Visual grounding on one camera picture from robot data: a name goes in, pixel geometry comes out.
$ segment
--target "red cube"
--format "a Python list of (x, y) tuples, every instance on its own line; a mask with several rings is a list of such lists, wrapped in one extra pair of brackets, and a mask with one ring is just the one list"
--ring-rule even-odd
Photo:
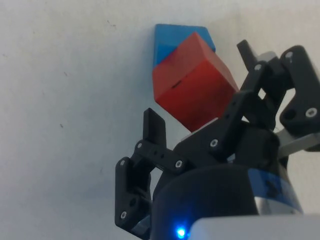
[(155, 101), (191, 132), (220, 117), (238, 90), (229, 69), (193, 33), (152, 72)]

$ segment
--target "blue cube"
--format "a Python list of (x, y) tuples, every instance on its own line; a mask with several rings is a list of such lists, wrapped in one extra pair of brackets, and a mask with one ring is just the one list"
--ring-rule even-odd
[(171, 24), (155, 25), (153, 67), (161, 63), (171, 54), (186, 38), (197, 32), (202, 39), (216, 52), (208, 29), (204, 26), (184, 26)]

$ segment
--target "stacked blocks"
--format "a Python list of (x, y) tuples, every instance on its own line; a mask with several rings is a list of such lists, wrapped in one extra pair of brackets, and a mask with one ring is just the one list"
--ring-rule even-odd
[(238, 90), (212, 46), (193, 32), (152, 72), (155, 101), (191, 132), (220, 117)]
[(193, 33), (198, 33), (210, 48), (216, 51), (208, 30), (203, 26), (155, 25), (153, 67), (161, 63)]

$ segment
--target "white casing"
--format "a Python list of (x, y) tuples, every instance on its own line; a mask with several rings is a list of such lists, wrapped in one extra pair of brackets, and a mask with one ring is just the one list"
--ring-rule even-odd
[(196, 221), (188, 240), (316, 240), (320, 215), (212, 217)]

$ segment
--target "white surface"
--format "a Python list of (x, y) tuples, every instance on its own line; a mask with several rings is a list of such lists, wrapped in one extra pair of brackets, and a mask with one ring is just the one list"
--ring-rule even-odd
[(315, 240), (319, 226), (319, 215), (203, 218), (188, 240)]
[[(2, 0), (0, 239), (135, 239), (114, 226), (116, 162), (148, 107), (170, 148), (188, 134), (153, 99), (155, 24), (207, 27), (241, 84), (242, 39), (258, 54), (301, 44), (320, 66), (319, 22), (318, 0)], [(307, 213), (320, 213), (319, 157), (289, 164)]]

